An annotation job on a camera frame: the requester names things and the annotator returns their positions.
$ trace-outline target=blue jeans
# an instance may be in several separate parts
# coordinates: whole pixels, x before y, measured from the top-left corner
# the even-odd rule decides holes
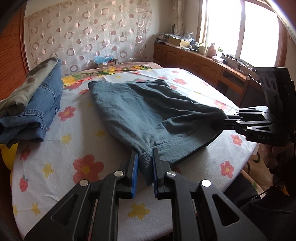
[[[0,118],[1,144],[10,148],[20,140],[44,141],[47,129],[60,108],[63,90],[61,65],[59,59],[22,113]]]

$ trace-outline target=floral tablecloth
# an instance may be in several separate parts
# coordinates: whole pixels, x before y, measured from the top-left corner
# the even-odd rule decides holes
[[[219,107],[226,114],[238,109],[213,87],[182,69],[138,70],[95,80],[159,78],[183,95]],[[130,151],[101,122],[87,87],[92,80],[75,81],[71,87],[65,85],[60,111],[43,143],[19,144],[12,175],[12,202],[23,237],[81,179],[103,179],[130,157]],[[255,147],[255,143],[247,142],[234,131],[224,131],[173,169],[189,180],[209,179],[223,191],[240,173]],[[136,198],[119,202],[118,240],[155,240],[171,231],[170,201],[155,199],[153,187],[147,187],[139,175]]]

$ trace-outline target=folded clothes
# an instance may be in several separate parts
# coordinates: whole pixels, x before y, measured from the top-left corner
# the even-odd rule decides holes
[[[0,100],[0,118],[22,113],[37,88],[52,71],[57,62],[58,58],[54,57],[40,63],[27,74],[26,81],[20,87],[16,88],[8,98]]]
[[[59,59],[22,113],[0,118],[0,144],[10,148],[20,140],[44,141],[47,129],[60,108],[63,89],[61,65]]]
[[[177,163],[211,143],[220,134],[211,122],[227,118],[222,110],[181,95],[164,80],[93,81],[88,86],[110,133],[137,150],[147,185],[153,182],[153,148],[161,160]]]

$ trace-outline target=black pants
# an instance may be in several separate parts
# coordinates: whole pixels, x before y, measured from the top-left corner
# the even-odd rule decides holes
[[[296,199],[271,187],[263,199],[242,174],[224,194],[265,234],[268,241],[295,240]]]

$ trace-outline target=metal screw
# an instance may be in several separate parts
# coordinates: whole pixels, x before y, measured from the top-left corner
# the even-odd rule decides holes
[[[176,175],[176,173],[173,172],[173,171],[169,171],[169,172],[167,172],[167,176],[168,176],[168,177],[174,177],[175,175]]]
[[[209,187],[209,186],[211,186],[211,182],[209,180],[202,180],[202,185],[204,187]]]
[[[85,187],[85,186],[87,186],[89,184],[89,182],[88,182],[88,180],[81,180],[80,182],[79,182],[79,185],[80,186],[82,186],[82,187]]]
[[[116,172],[114,172],[114,175],[116,177],[122,177],[123,176],[123,171],[116,171]]]

